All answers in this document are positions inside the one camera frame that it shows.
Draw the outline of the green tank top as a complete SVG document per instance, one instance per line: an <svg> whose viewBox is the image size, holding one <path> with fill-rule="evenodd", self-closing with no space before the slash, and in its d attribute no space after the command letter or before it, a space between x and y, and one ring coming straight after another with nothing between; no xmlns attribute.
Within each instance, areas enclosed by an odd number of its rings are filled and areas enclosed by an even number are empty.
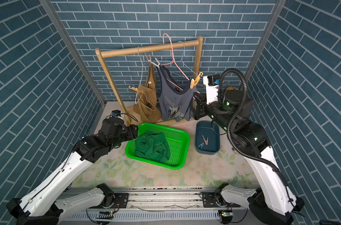
<svg viewBox="0 0 341 225"><path fill-rule="evenodd" d="M135 140L135 156L158 163L170 159L170 147L164 133L145 131Z"/></svg>

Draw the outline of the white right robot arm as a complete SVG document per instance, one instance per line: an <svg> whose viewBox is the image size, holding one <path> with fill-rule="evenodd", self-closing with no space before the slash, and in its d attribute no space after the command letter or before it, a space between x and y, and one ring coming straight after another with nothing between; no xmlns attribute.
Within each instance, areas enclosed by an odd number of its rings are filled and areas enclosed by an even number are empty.
<svg viewBox="0 0 341 225"><path fill-rule="evenodd" d="M213 201L221 207L232 204L246 207L266 225L290 225L292 213L300 213L305 203L295 196L281 173L265 129L249 119L253 101L247 93L231 90L217 94L207 103L205 94L195 93L195 118L209 116L221 127L233 150L251 166L259 188L245 189L225 182L213 194Z"/></svg>

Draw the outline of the pink clothespin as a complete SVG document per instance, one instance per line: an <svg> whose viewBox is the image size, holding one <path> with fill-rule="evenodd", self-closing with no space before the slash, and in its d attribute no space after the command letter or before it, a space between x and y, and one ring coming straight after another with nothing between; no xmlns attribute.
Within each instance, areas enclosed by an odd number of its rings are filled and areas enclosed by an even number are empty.
<svg viewBox="0 0 341 225"><path fill-rule="evenodd" d="M209 144L209 138L204 137L204 135L202 135L202 138L203 138L204 144L208 145Z"/></svg>

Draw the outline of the dark grey tank top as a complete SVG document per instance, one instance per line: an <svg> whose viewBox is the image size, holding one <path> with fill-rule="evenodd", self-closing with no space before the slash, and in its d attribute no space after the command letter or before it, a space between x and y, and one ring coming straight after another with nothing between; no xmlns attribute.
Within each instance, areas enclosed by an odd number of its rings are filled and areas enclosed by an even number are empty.
<svg viewBox="0 0 341 225"><path fill-rule="evenodd" d="M161 80L159 106L162 120L189 121L194 116L193 96L197 88L190 87L190 80L183 88L177 88L176 81L165 66L158 67L157 72Z"/></svg>

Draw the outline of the pink wire hanger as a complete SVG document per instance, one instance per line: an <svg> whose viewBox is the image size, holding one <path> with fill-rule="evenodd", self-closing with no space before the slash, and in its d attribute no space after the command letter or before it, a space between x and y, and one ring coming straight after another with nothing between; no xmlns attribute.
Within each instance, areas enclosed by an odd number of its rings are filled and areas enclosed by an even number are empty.
<svg viewBox="0 0 341 225"><path fill-rule="evenodd" d="M172 43L171 37L170 37L168 34L164 33L163 36L162 36L163 44L165 44L165 37L167 37L167 38L169 39L170 49L171 49L171 61L168 62L168 63L166 63L166 64L164 64L164 66L165 66L165 65L174 64L174 65L178 68L178 70L182 73L182 75L183 75L187 80L189 80L188 76L187 76L187 75L183 72L183 70L178 66L177 61L175 60L174 47L173 47L173 43ZM194 40L194 41L185 41L185 42L181 42L181 44L183 44L183 48L184 48L184 49L185 49L186 47L194 47L194 46L198 47L198 46L199 46L199 43L200 43L199 40L198 40L197 45L194 45L194 42L195 42L195 40Z"/></svg>

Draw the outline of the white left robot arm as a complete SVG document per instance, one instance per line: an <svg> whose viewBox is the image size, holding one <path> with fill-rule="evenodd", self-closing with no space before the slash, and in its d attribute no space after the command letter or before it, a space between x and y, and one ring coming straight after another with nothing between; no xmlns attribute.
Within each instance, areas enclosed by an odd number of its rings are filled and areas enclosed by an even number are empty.
<svg viewBox="0 0 341 225"><path fill-rule="evenodd" d="M8 212L18 225L57 225L90 207L112 207L114 191L104 183L71 198L59 199L59 196L99 158L137 136L137 125L126 126L118 117L104 119L99 132L77 142L66 160L40 185L22 198L11 199L6 205Z"/></svg>

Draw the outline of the yellow clothespin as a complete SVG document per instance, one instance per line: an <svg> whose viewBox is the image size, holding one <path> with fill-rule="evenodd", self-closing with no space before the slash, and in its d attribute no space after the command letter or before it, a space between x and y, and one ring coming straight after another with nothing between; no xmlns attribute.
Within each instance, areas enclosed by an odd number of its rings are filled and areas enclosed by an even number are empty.
<svg viewBox="0 0 341 225"><path fill-rule="evenodd" d="M193 89L194 87L197 86L197 84L200 81L200 78L203 76L203 72L199 72L199 74L196 76L196 78L192 78L191 79L191 84L190 84L190 88Z"/></svg>

